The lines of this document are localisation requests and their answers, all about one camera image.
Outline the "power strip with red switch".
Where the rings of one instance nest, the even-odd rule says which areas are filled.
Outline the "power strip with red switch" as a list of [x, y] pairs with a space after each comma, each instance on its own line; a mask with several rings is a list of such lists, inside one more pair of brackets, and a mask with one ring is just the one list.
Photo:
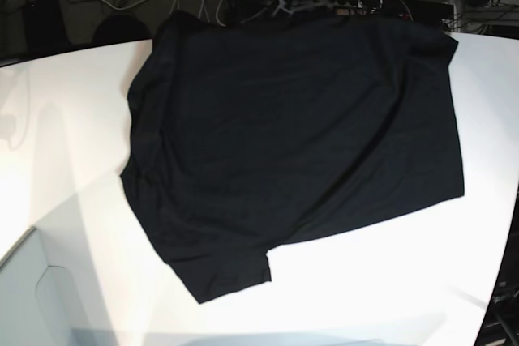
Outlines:
[[373, 11], [382, 8], [383, 0], [327, 0], [336, 8]]

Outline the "black T-shirt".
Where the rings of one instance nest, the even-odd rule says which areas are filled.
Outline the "black T-shirt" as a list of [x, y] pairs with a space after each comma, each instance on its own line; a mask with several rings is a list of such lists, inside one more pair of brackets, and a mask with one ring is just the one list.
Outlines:
[[205, 303], [270, 281], [267, 253], [465, 192], [455, 39], [401, 19], [173, 13], [127, 93], [122, 186]]

